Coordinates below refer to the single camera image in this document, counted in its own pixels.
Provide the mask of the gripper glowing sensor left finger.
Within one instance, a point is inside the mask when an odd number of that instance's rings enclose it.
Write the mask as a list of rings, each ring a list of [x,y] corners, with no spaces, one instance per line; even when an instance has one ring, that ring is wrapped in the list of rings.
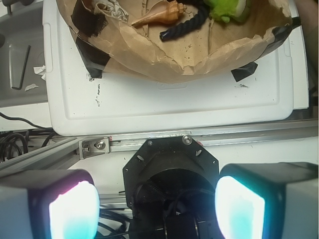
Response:
[[[2,170],[2,239],[93,239],[100,200],[89,172]]]

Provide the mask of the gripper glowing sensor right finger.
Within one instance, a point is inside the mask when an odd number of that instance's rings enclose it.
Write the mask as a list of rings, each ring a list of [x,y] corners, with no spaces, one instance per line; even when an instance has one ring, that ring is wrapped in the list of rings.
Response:
[[[231,163],[219,174],[215,212],[225,239],[317,239],[319,166]]]

